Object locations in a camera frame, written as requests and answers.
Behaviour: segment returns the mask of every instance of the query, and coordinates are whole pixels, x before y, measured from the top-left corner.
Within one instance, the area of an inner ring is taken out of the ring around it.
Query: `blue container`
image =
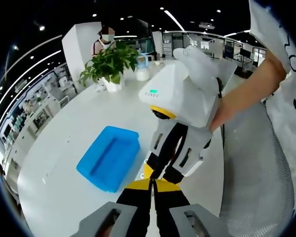
[[[107,126],[77,165],[77,170],[99,189],[116,193],[131,168],[140,145],[138,133]]]

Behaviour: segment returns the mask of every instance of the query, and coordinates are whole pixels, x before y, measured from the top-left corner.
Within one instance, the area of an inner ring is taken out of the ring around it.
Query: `yellow joint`
[[[169,112],[169,111],[167,111],[167,110],[165,110],[165,109],[163,109],[163,108],[157,107],[157,106],[155,106],[155,105],[150,105],[150,109],[151,109],[151,110],[155,110],[155,111],[157,111],[157,112],[160,112],[160,113],[162,113],[162,114],[168,116],[170,119],[175,119],[175,118],[177,117],[177,116],[175,116],[173,113],[171,113],[171,112]]]

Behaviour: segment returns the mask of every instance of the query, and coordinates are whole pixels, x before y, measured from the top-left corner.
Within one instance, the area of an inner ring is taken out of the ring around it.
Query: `glass window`
[[[209,49],[209,41],[201,40],[201,48],[202,49]]]

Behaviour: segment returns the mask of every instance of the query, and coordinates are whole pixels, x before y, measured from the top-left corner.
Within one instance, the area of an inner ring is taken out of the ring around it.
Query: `white table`
[[[140,179],[157,126],[157,118],[149,106],[138,98],[138,91],[144,84],[126,80],[126,87],[115,93],[96,93],[93,86],[87,88],[65,106],[36,139],[17,182],[24,216],[34,236],[74,234],[80,220],[106,202],[116,201],[122,187]],[[115,194],[99,190],[76,170],[84,153],[108,125],[130,129],[140,135],[141,149],[135,165]],[[214,148],[213,156],[183,180],[182,190],[191,203],[197,202],[218,216],[223,189],[220,130],[214,133],[210,147]],[[156,224],[151,224],[147,236],[156,236],[155,233],[158,233]]]

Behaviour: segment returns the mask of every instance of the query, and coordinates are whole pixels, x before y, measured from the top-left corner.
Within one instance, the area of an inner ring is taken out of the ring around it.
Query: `white shirt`
[[[296,47],[268,8],[262,8],[253,0],[249,0],[249,4],[250,34],[264,44],[290,74],[267,100],[266,110],[290,166],[296,210]]]

